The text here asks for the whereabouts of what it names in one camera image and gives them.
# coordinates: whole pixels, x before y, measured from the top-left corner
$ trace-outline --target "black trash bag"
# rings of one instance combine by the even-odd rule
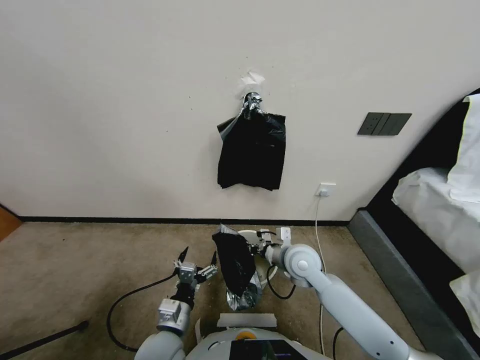
[[[263,112],[257,92],[245,95],[237,117],[217,126],[223,146],[218,161],[218,184],[280,188],[284,168],[285,116]]]
[[[255,273],[255,260],[250,253],[247,239],[222,224],[211,238],[216,244],[216,252],[226,287],[241,297]]]

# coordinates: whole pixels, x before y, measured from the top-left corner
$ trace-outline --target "white bedding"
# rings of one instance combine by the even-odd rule
[[[466,273],[450,287],[480,337],[480,203],[451,190],[446,170],[423,168],[398,182],[392,201]]]

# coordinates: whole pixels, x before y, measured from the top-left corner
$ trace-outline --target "white sheet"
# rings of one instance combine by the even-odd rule
[[[451,190],[446,170],[424,168],[398,182],[392,201],[466,273],[450,287],[480,337],[480,203],[452,199]]]
[[[468,111],[463,120],[463,131],[456,164],[448,173],[452,199],[480,203],[480,94],[463,99]]]

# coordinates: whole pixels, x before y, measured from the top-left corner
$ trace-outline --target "bed frame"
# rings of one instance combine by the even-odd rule
[[[452,168],[467,110],[468,103],[456,103],[348,226],[425,348],[445,360],[480,359],[480,338],[449,286],[464,272],[392,202],[392,194],[415,170]]]

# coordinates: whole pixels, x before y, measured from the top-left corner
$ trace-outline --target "dark gray switch panel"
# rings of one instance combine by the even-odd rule
[[[389,112],[384,112],[383,115],[380,118],[380,121],[378,124],[375,126],[375,129],[373,129],[373,132],[371,133],[372,135],[378,135],[380,134],[380,131],[384,128],[385,123],[387,122],[388,118],[390,116]]]
[[[412,116],[411,113],[393,113],[388,117],[385,125],[382,127],[378,135],[381,136],[395,136],[400,133],[400,130],[407,123]]]
[[[383,112],[369,112],[358,130],[358,135],[372,135],[383,114]]]

